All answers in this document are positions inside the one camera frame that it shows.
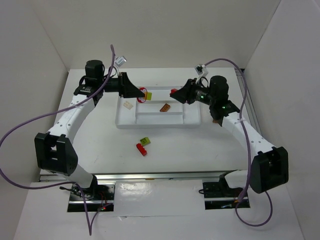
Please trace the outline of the small red lego brick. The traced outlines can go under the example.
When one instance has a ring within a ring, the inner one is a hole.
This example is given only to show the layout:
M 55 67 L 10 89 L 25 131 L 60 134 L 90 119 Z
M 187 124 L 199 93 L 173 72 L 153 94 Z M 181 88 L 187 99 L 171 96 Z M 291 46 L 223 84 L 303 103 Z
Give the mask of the small red lego brick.
M 176 88 L 173 88 L 170 90 L 170 96 L 172 96 L 175 92 L 177 92 L 178 90 Z

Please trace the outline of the white lego brick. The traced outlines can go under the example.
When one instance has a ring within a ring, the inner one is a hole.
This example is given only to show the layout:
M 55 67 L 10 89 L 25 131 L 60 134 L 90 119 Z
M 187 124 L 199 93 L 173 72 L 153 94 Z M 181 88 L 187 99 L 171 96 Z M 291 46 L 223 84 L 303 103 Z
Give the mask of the white lego brick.
M 132 103 L 130 103 L 129 101 L 125 101 L 123 103 L 123 106 L 128 110 L 131 110 L 134 107 L 134 105 Z

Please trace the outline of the red arch lego brick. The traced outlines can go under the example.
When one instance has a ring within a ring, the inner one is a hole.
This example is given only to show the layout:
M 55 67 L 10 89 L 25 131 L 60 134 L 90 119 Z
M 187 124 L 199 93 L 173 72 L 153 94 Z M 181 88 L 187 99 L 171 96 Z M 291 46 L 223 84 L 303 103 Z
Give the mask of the red arch lego brick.
M 137 98 L 137 102 L 142 104 L 147 100 L 148 90 L 145 87 L 140 87 L 139 90 L 143 93 L 143 95 Z

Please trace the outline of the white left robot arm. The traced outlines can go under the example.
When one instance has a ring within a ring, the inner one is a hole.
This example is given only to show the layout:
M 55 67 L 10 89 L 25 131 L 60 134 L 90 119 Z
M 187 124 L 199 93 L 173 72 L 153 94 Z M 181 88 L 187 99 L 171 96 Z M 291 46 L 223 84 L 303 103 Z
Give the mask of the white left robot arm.
M 116 65 L 111 66 L 105 73 L 102 61 L 89 60 L 67 110 L 46 133 L 38 133 L 34 138 L 38 167 L 76 183 L 79 191 L 91 197 L 107 188 L 99 185 L 97 177 L 78 163 L 79 158 L 73 147 L 78 130 L 104 93 L 118 93 L 125 99 L 145 96 L 142 90 L 131 83 L 126 72 L 119 72 L 112 77 L 111 73 L 116 68 Z

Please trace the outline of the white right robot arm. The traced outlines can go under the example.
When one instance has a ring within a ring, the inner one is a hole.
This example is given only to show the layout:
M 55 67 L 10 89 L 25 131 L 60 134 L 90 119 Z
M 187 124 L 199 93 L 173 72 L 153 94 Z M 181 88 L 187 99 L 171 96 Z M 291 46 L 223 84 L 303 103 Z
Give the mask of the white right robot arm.
M 245 189 L 261 194 L 289 181 L 289 156 L 284 147 L 275 147 L 264 139 L 241 115 L 240 109 L 229 99 L 227 79 L 211 77 L 207 87 L 195 79 L 188 79 L 180 89 L 172 89 L 170 97 L 182 104 L 200 102 L 222 128 L 231 133 L 248 153 Z

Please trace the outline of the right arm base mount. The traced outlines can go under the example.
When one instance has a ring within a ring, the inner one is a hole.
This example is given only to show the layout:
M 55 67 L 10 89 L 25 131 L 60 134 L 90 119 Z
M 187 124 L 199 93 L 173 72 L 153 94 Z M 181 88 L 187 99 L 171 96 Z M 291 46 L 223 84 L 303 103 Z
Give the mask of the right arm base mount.
M 241 187 L 230 188 L 226 182 L 203 182 L 202 189 L 198 191 L 204 197 L 206 210 L 234 209 L 238 204 Z

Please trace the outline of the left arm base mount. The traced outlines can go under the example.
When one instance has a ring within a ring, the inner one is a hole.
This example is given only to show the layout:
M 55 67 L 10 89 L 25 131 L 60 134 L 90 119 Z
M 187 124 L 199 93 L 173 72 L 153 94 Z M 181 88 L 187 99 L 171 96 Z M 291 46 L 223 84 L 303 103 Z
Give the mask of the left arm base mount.
M 114 211 L 114 199 L 115 199 L 115 184 L 100 184 L 100 191 L 94 195 L 85 193 L 85 201 L 87 211 L 89 213 L 97 212 L 113 212 Z M 69 192 L 69 200 L 67 206 L 68 213 L 83 213 L 85 212 L 85 206 L 81 192 L 75 185 L 69 188 L 59 187 L 60 190 Z

